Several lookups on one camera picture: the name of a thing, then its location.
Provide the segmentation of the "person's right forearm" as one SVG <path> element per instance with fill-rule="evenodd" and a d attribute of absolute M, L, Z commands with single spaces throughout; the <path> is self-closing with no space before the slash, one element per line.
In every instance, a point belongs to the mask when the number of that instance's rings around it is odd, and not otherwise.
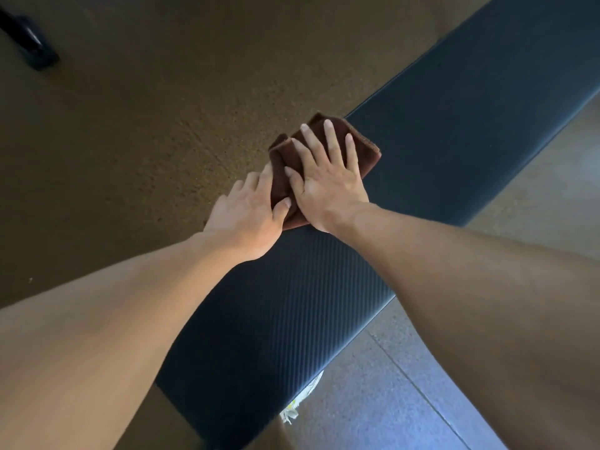
<path fill-rule="evenodd" d="M 363 203 L 339 240 L 511 450 L 600 450 L 600 261 Z"/>

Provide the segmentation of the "person's left hand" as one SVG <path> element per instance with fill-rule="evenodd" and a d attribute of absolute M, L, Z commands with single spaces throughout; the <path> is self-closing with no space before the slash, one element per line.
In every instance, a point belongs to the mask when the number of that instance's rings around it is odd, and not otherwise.
<path fill-rule="evenodd" d="M 257 191 L 242 192 L 244 181 L 236 181 L 228 195 L 217 199 L 203 229 L 202 239 L 221 264 L 235 266 L 258 259 L 282 234 L 273 227 L 273 167 L 267 164 L 259 173 Z"/>

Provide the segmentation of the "black equipment foot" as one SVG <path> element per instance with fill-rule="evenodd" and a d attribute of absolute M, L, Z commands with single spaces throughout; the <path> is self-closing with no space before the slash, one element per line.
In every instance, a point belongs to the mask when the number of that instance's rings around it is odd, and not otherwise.
<path fill-rule="evenodd" d="M 59 55 L 29 17 L 13 15 L 0 5 L 0 30 L 16 44 L 30 68 L 43 71 L 59 63 Z"/>

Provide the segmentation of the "black padded bench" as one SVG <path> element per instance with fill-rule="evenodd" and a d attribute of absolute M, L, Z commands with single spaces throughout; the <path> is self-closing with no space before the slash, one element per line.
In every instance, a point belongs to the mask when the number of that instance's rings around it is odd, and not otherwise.
<path fill-rule="evenodd" d="M 600 450 L 600 262 L 463 229 L 599 92 L 600 0 L 489 1 L 347 117 L 372 203 L 227 274 L 161 391 L 241 450 L 399 298 L 507 447 Z"/>

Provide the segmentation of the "person's right hand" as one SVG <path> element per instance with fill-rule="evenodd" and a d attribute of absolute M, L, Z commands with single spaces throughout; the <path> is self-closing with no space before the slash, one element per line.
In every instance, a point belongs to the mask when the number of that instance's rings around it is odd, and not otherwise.
<path fill-rule="evenodd" d="M 362 178 L 357 178 L 346 168 L 347 154 L 344 160 L 332 121 L 326 119 L 323 127 L 327 144 L 323 146 L 332 163 L 331 170 L 304 171 L 302 167 L 301 176 L 306 183 L 307 202 L 305 206 L 298 207 L 314 228 L 338 236 L 340 228 L 348 222 L 350 212 L 361 204 L 368 203 L 369 197 Z M 299 158 L 300 142 L 296 138 L 292 139 Z"/>

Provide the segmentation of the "white patterned garment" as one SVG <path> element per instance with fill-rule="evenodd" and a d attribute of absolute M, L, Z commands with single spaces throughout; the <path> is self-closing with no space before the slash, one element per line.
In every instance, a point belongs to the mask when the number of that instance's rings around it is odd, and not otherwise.
<path fill-rule="evenodd" d="M 320 371 L 319 374 L 311 380 L 311 382 L 304 387 L 304 389 L 298 393 L 298 395 L 286 406 L 284 410 L 280 412 L 280 419 L 282 423 L 292 424 L 299 416 L 298 408 L 301 403 L 307 399 L 309 395 L 315 390 L 319 384 L 324 371 Z"/>

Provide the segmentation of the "person's left forearm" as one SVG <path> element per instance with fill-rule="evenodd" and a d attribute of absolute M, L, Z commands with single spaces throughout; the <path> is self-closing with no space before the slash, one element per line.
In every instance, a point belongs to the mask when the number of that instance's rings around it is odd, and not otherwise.
<path fill-rule="evenodd" d="M 259 256 L 200 233 L 0 309 L 0 450 L 113 450 L 199 304 Z"/>

